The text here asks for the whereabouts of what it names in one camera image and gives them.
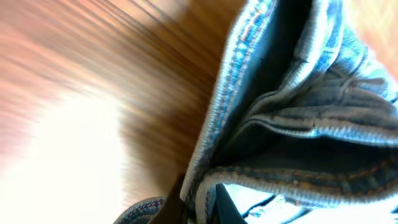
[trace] wood grain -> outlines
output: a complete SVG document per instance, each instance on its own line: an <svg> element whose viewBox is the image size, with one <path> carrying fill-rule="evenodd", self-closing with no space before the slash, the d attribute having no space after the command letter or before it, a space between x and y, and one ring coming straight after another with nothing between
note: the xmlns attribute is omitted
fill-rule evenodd
<svg viewBox="0 0 398 224"><path fill-rule="evenodd" d="M358 2L360 36L398 74L397 4ZM0 0L0 223L111 223L165 195L242 4Z"/></svg>

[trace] jeans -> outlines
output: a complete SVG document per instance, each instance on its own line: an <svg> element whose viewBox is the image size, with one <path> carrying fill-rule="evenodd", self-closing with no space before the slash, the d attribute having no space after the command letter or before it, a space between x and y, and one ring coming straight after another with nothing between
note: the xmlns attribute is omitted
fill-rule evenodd
<svg viewBox="0 0 398 224"><path fill-rule="evenodd" d="M398 205L397 99L343 0L248 1L180 191L188 220L212 222L220 184L238 210L248 204L247 222L387 217ZM251 207L259 199L269 203Z"/></svg>

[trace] brown wood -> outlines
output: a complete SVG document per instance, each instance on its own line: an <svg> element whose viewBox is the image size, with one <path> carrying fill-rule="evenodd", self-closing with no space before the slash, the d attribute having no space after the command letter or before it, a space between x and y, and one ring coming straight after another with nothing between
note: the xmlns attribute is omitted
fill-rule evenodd
<svg viewBox="0 0 398 224"><path fill-rule="evenodd" d="M242 4L0 0L0 223L111 223L165 195ZM398 74L397 2L351 7Z"/></svg>

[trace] blue denim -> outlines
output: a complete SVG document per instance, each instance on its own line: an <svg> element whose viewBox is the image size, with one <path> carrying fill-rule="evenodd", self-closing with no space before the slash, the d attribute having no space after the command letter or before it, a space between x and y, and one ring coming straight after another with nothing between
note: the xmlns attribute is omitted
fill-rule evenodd
<svg viewBox="0 0 398 224"><path fill-rule="evenodd" d="M198 223L210 220L217 184L388 214L398 205L398 87L346 22L343 1L312 1L282 81L245 98L258 89L253 67L278 4L249 1L231 30L181 199Z"/></svg>

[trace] wooden floor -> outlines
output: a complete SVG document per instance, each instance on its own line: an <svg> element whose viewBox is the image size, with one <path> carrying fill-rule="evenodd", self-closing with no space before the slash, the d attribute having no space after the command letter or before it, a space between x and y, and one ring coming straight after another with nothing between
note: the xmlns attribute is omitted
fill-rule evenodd
<svg viewBox="0 0 398 224"><path fill-rule="evenodd" d="M242 4L0 0L0 223L112 223L165 195ZM398 75L397 1L351 7Z"/></svg>

